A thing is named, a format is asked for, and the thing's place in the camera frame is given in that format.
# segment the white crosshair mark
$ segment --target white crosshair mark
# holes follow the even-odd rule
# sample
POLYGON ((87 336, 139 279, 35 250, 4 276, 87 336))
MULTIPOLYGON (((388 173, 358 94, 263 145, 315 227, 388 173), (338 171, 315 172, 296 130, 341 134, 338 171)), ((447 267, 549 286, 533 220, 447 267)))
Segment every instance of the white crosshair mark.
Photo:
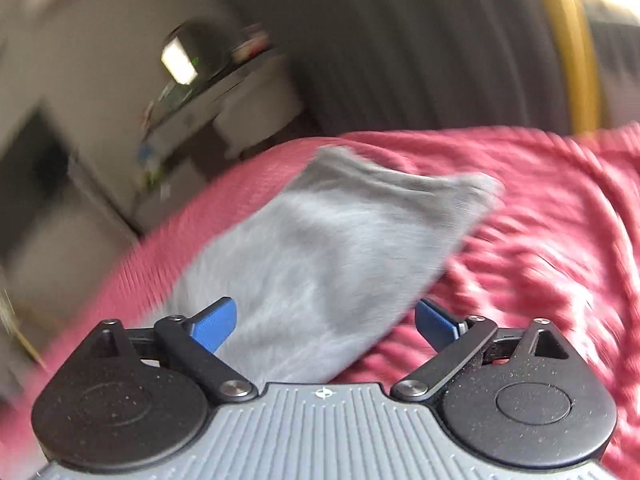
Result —
POLYGON ((328 399, 329 397, 331 397, 335 392, 333 390, 330 390, 329 388, 327 388, 326 386, 323 386, 322 388, 320 388, 319 390, 314 391, 314 394, 316 395, 316 397, 320 397, 321 399, 328 399))

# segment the red bedsheet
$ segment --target red bedsheet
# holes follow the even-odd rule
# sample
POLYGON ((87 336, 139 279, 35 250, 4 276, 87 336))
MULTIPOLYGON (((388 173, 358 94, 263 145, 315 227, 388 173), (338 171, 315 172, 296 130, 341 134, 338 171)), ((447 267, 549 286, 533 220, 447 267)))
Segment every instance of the red bedsheet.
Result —
MULTIPOLYGON (((460 313, 523 326, 548 317, 613 394, 619 422, 604 464, 640 478, 640 126, 578 145, 538 131, 355 133, 301 139, 233 168, 136 248, 106 280, 86 315, 46 355, 49 372, 100 319, 136 323, 163 301, 212 237, 247 218, 299 173, 318 146, 343 144, 407 173, 482 171, 505 186, 503 204, 452 257, 429 291, 460 313)), ((337 381, 389 386, 432 355, 412 313, 337 381)), ((47 375, 28 385, 0 427, 0 476, 33 447, 29 411, 47 375)))

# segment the gray curtain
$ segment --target gray curtain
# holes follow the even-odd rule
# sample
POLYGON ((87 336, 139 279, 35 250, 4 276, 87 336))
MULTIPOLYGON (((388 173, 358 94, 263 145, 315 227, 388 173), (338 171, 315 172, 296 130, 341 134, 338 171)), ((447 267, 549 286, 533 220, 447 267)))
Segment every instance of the gray curtain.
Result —
POLYGON ((327 133, 506 124, 570 131, 540 0, 228 0, 289 55, 327 133))

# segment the blue object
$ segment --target blue object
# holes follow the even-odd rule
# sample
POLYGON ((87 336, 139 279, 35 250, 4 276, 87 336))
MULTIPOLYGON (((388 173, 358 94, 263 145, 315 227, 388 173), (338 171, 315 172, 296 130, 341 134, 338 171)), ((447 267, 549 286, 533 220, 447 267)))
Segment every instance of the blue object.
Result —
POLYGON ((460 337, 456 324, 437 312, 427 300, 420 300, 415 306, 415 327, 436 352, 460 337))
POLYGON ((220 298, 188 320, 189 335, 213 354, 236 328, 236 302, 220 298))

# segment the yellow-green object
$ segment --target yellow-green object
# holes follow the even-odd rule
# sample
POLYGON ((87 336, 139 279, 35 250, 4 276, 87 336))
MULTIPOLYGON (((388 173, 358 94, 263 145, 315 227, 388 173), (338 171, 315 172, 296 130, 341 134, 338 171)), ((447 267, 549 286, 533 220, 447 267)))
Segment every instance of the yellow-green object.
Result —
POLYGON ((542 0, 556 38, 574 134, 601 126, 602 104, 596 53, 580 0, 542 0))

